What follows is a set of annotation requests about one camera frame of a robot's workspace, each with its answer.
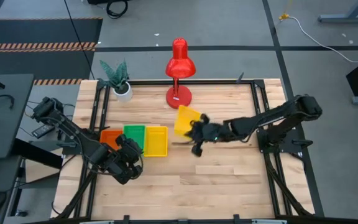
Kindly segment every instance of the lamp shade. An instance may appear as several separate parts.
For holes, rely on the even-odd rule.
[[[188,78],[196,73],[193,61],[187,56],[187,42],[176,38],[172,44],[173,58],[168,62],[165,73],[172,78]]]

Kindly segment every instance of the wooden table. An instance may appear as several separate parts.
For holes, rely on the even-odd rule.
[[[270,107],[281,105],[285,96],[279,79],[266,79]],[[173,133],[177,111],[165,102],[169,85],[132,86],[134,96],[120,103],[111,91],[106,126],[125,124],[168,126],[168,156],[144,158],[144,172],[137,180],[121,185],[112,177],[99,175],[94,195],[92,220],[229,219],[273,218],[267,173],[256,135],[241,142],[207,143],[202,157],[191,153],[191,146],[173,146],[185,141]],[[88,128],[96,81],[82,81],[73,120]],[[254,116],[249,85],[188,85],[193,94],[190,107],[206,113],[212,122],[241,116]],[[98,126],[103,96],[99,103]],[[314,212],[303,164],[282,154],[288,188],[299,202]],[[76,156],[60,173],[55,208],[61,212],[78,188],[82,160]],[[276,186],[280,210],[282,195]],[[81,214],[85,214],[88,194],[84,194]]]

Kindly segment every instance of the yellow object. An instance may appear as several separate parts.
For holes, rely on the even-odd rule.
[[[290,15],[288,15],[287,13],[284,13],[279,17],[279,19],[283,20],[283,19],[288,19],[289,17],[290,17]]]
[[[168,128],[164,126],[146,126],[145,157],[168,155]]]
[[[177,119],[173,128],[174,133],[178,135],[185,135],[186,132],[191,130],[191,121],[200,120],[201,113],[195,111],[187,106],[180,105],[178,109]]]

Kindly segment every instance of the potted plant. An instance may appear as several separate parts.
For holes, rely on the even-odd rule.
[[[122,62],[116,71],[114,71],[106,62],[100,60],[100,65],[102,66],[104,72],[106,72],[108,81],[98,79],[103,82],[105,85],[113,88],[114,94],[117,96],[117,100],[120,102],[128,102],[132,98],[132,89],[128,83],[128,73],[127,73],[127,63]]]

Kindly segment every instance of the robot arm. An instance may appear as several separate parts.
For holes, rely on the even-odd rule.
[[[264,132],[265,142],[269,144],[279,143],[289,130],[302,121],[312,121],[321,116],[322,110],[314,97],[303,95],[285,102],[274,109],[258,114],[251,118],[241,117],[223,121],[223,124],[210,123],[209,118],[201,115],[199,121],[192,121],[192,129],[185,135],[192,138],[195,145],[192,153],[201,156],[204,142],[247,142],[251,134],[258,128],[282,120],[278,125],[273,125]]]
[[[99,136],[87,129],[81,129],[61,111],[63,105],[57,99],[45,97],[34,108],[31,118],[37,122],[53,125],[76,142],[82,156],[101,172],[110,173],[120,184],[136,179],[142,173],[141,166],[134,164],[139,160],[142,149],[132,139],[120,135],[116,142],[121,149],[115,150],[106,143],[99,142]]]

